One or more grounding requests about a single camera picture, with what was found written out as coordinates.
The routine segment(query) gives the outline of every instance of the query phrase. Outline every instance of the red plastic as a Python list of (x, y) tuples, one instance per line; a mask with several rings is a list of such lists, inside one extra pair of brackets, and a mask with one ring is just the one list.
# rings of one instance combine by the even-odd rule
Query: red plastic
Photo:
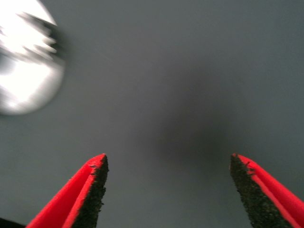
[(95, 176), (91, 174), (102, 165), (105, 156), (87, 161), (26, 227), (70, 228), (94, 182)]
[(296, 197), (290, 190), (278, 182), (253, 160), (238, 155), (247, 167), (254, 169), (248, 173), (254, 173), (251, 179), (255, 181), (261, 190), (273, 201), (282, 216), (294, 227), (304, 228), (304, 202)]

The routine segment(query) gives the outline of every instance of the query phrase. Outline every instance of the blurry white object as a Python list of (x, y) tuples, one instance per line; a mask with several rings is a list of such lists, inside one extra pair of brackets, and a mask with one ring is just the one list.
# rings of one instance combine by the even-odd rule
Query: blurry white object
[(0, 113), (44, 106), (61, 85), (57, 27), (37, 0), (0, 0)]

